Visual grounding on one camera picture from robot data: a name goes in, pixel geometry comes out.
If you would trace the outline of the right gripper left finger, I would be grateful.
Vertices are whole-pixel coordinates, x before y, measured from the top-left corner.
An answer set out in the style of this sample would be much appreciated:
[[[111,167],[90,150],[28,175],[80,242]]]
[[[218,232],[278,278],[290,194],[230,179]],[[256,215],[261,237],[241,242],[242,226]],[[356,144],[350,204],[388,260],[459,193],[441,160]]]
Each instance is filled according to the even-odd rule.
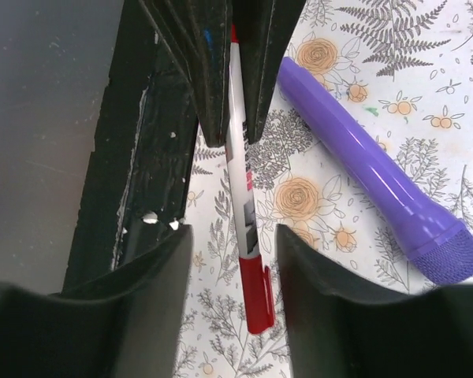
[[[172,376],[191,253],[184,225],[64,293],[0,283],[0,377]]]

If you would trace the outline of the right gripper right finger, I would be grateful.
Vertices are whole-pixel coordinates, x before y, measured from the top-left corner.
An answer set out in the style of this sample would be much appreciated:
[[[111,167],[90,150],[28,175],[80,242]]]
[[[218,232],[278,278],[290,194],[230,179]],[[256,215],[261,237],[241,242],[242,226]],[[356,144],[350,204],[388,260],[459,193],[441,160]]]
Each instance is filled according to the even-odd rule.
[[[473,377],[473,285],[406,295],[276,228],[295,377]]]

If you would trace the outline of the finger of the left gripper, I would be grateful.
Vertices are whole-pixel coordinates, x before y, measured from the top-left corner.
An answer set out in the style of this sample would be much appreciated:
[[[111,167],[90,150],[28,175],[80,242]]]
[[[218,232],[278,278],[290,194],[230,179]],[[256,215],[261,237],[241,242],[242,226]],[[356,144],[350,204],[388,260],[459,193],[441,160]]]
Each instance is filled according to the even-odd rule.
[[[236,35],[252,143],[263,135],[277,73],[304,5],[304,0],[236,2]]]
[[[188,83],[208,146],[225,144],[229,126],[231,1],[142,1]]]

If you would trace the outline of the red capped whiteboard marker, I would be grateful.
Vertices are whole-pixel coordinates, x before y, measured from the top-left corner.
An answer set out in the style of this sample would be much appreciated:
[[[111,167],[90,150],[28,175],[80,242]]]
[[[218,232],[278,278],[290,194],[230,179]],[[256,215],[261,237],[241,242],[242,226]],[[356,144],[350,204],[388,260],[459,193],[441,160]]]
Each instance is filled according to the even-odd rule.
[[[251,334],[259,335],[274,326],[274,300],[270,269],[263,265],[259,250],[240,47],[235,28],[231,28],[230,40],[229,127],[225,154],[247,327]]]

